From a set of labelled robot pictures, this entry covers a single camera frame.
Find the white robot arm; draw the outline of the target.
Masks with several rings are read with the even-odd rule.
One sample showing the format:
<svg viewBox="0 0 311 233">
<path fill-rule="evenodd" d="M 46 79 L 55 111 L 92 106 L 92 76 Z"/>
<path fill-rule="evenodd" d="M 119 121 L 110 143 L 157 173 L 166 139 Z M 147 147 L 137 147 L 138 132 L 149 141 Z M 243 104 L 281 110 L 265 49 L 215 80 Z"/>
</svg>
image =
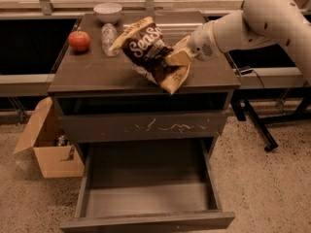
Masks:
<svg viewBox="0 0 311 233">
<path fill-rule="evenodd" d="M 165 57 L 172 66 L 231 50 L 279 45 L 311 83 L 311 24 L 294 0 L 245 0 L 243 8 L 198 26 Z"/>
</svg>

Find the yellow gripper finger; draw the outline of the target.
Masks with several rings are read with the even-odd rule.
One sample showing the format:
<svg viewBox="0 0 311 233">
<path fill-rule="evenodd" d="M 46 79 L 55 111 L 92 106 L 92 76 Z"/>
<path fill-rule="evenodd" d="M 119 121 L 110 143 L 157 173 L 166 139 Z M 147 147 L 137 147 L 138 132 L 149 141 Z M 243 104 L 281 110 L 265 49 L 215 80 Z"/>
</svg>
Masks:
<svg viewBox="0 0 311 233">
<path fill-rule="evenodd" d="M 164 57 L 164 61 L 170 66 L 188 65 L 193 59 L 194 53 L 188 48 L 174 50 Z"/>
<path fill-rule="evenodd" d="M 176 43 L 173 47 L 174 50 L 186 50 L 188 46 L 190 35 L 186 36 L 182 40 L 180 40 L 178 43 Z"/>
</svg>

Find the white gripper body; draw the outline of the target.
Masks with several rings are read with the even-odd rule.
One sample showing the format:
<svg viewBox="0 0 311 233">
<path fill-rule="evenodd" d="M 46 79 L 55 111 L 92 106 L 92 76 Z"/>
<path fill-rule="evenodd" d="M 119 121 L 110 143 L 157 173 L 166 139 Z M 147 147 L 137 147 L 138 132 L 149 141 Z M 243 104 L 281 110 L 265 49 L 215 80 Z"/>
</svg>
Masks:
<svg viewBox="0 0 311 233">
<path fill-rule="evenodd" d="M 220 57 L 219 49 L 214 35 L 214 21 L 208 21 L 198 26 L 191 34 L 188 46 L 195 53 L 195 58 L 200 61 L 210 61 Z"/>
</svg>

